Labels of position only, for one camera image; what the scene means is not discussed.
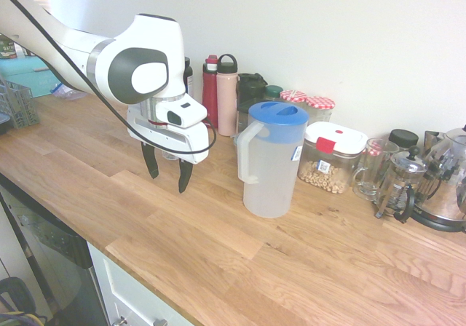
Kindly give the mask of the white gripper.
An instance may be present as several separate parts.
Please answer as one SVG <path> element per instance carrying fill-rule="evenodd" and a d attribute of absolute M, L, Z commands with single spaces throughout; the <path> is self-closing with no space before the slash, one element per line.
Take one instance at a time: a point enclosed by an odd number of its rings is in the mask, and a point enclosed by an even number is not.
<path fill-rule="evenodd" d="M 204 123 L 198 122 L 187 128 L 174 124 L 156 126 L 141 115 L 141 110 L 137 105 L 128 107 L 127 122 L 149 141 L 150 145 L 141 143 L 141 150 L 152 179 L 159 175 L 155 148 L 180 158 L 178 191 L 182 194 L 189 184 L 193 164 L 202 162 L 208 156 L 209 136 Z"/>

